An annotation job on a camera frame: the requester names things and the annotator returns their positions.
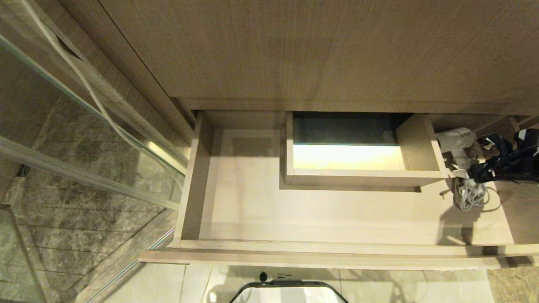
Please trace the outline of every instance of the drawer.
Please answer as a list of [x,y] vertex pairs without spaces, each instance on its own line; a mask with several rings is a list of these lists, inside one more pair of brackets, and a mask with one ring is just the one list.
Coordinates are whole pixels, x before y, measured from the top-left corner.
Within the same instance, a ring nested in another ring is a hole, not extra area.
[[[339,126],[338,118],[318,117],[320,114],[317,115],[317,119],[303,120],[313,120],[305,124],[313,125],[312,128],[316,128],[315,131],[318,132],[324,132],[324,127],[317,127],[317,123],[326,123],[329,125],[327,128]],[[299,123],[294,123],[293,114],[287,113],[286,184],[312,187],[348,186],[358,189],[360,187],[419,188],[447,177],[428,115],[414,114],[395,129],[388,127],[386,132],[391,133],[394,130],[397,137],[396,143],[392,145],[385,142],[375,144],[374,141],[383,141],[376,138],[368,140],[375,131],[369,127],[374,119],[367,119],[370,118],[367,116],[362,123],[361,117],[359,118],[355,119],[359,123],[341,132],[360,133],[354,138],[355,140],[350,141],[359,141],[361,137],[367,137],[360,142],[361,145],[297,144],[295,137],[298,136],[294,126]],[[390,118],[387,120],[388,125],[394,123]],[[315,138],[315,140],[327,141],[323,138]]]
[[[326,173],[294,183],[292,118],[285,112],[199,112],[175,239],[140,260],[401,270],[535,263],[539,241],[514,243],[512,227],[520,235],[525,223],[508,221],[494,183],[487,184],[490,209],[453,206],[428,115],[412,115],[397,128],[404,170],[361,170],[343,184],[342,175]],[[509,208],[513,216],[519,206]]]

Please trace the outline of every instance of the white cable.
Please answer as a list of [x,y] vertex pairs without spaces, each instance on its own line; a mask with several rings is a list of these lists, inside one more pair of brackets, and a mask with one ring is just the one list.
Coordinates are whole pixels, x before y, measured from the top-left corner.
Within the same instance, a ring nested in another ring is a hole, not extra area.
[[179,301],[182,301],[183,285],[185,284],[185,272],[187,271],[187,265],[183,267],[182,287],[179,289]]
[[138,150],[140,153],[143,153],[147,156],[149,156],[150,158],[154,159],[157,161],[157,163],[159,165],[161,165],[161,167],[163,167],[163,169],[170,174],[170,176],[174,179],[174,181],[176,181],[176,184],[178,184],[180,190],[183,192],[183,185],[180,183],[180,181],[176,178],[176,176],[173,175],[173,173],[171,173],[168,168],[167,168],[167,165],[164,164],[162,162],[161,159],[159,159],[158,157],[156,157],[155,155],[151,154],[150,152],[140,148],[139,146],[137,146],[135,143],[133,143],[131,141],[131,139],[129,137],[127,137],[121,130],[120,128],[118,127],[118,125],[112,120],[112,118],[109,116],[109,114],[107,113],[107,110],[105,109],[105,107],[103,106],[103,104],[101,103],[101,101],[99,101],[99,98],[97,97],[94,89],[92,88],[92,86],[90,85],[90,83],[88,82],[88,80],[86,79],[86,77],[83,75],[83,73],[81,72],[81,70],[78,68],[78,66],[73,62],[73,60],[69,57],[70,55],[68,55],[64,49],[60,46],[60,44],[58,43],[58,41],[51,35],[51,33],[47,30],[47,28],[45,27],[45,24],[41,21],[41,19],[39,18],[39,16],[36,14],[36,11],[34,11],[34,9],[32,8],[32,6],[28,3],[27,0],[21,0],[21,2],[23,3],[24,5],[24,8],[26,8],[26,10],[28,11],[28,13],[30,14],[30,16],[32,17],[32,19],[34,20],[34,22],[36,22],[37,26],[39,27],[39,29],[41,30],[41,32],[45,35],[45,37],[47,38],[47,40],[51,43],[52,47],[54,48],[54,50],[56,50],[56,52],[58,52],[58,54],[67,62],[67,64],[69,64],[69,66],[73,69],[73,71],[77,74],[77,76],[79,76],[80,80],[82,81],[82,83],[84,84],[84,86],[86,87],[86,90],[88,91],[88,93],[90,94],[90,96],[92,96],[92,99],[94,100],[95,104],[98,106],[99,108],[99,111],[101,112],[101,114],[105,117],[105,119],[107,119],[108,123],[110,124],[110,126],[112,126],[112,128],[118,133],[118,135],[124,140],[126,141],[129,145],[131,145],[133,148],[135,148],[136,150]]
[[211,278],[211,269],[212,265],[210,264],[210,272],[208,273],[208,280],[206,281],[206,286],[204,286],[204,293],[202,294],[202,303],[204,303],[204,298],[206,298],[206,292],[208,291],[208,285],[210,284],[210,278]]
[[457,181],[457,193],[461,196],[459,208],[463,211],[468,211],[474,206],[484,206],[490,200],[485,184],[478,184],[473,179]]

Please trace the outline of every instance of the wooden drawer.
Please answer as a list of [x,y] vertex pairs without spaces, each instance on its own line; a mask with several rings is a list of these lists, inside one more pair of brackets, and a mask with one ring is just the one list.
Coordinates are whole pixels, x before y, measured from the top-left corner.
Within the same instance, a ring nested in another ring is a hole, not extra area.
[[[294,155],[294,150],[303,146],[298,146],[294,142],[292,120],[292,113],[287,113],[285,172],[287,185],[419,188],[447,177],[444,160],[428,115],[415,114],[400,125],[396,129],[400,146],[400,149],[397,147],[396,151],[400,150],[400,153],[389,154],[385,159],[381,159],[382,162],[402,161],[403,170],[391,170],[391,167],[382,167],[383,169],[377,170],[320,169],[308,165],[298,168],[296,161],[301,159]],[[367,147],[392,148],[391,146]],[[310,148],[307,152],[315,151],[315,148]],[[325,156],[327,157],[327,155],[321,155],[321,159],[316,159],[318,161],[314,162],[320,163]]]
[[[514,244],[495,184],[487,184],[493,189],[490,210],[463,212],[453,206],[427,118],[414,115],[407,121],[425,126],[420,130],[428,140],[421,136],[419,144],[429,147],[422,151],[432,153],[439,168],[429,170],[435,180],[412,184],[423,184],[418,190],[366,183],[295,188],[285,182],[290,176],[286,113],[199,112],[175,240],[170,248],[144,252],[140,260],[402,270],[534,264],[539,241],[528,237]],[[412,153],[404,152],[410,161]],[[368,173],[354,177],[376,177]]]

